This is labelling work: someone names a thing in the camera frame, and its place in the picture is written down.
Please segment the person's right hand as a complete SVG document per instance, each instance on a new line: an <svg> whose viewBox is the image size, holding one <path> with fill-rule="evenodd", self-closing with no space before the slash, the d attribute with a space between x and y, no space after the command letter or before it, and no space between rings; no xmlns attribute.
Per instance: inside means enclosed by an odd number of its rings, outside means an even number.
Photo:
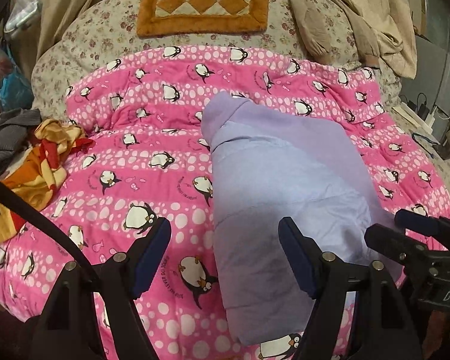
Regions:
<svg viewBox="0 0 450 360"><path fill-rule="evenodd" d="M432 312L422 350L424 359L450 360L450 313Z"/></svg>

